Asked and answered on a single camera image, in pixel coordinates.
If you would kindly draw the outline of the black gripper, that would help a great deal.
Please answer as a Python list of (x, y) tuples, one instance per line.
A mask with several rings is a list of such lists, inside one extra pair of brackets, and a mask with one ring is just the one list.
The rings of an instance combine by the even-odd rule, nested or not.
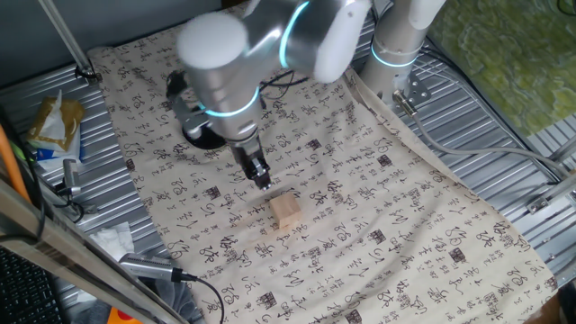
[(229, 140), (230, 150), (245, 176), (253, 181), (258, 189), (265, 191), (272, 185), (270, 167), (266, 163), (259, 137), (243, 140)]

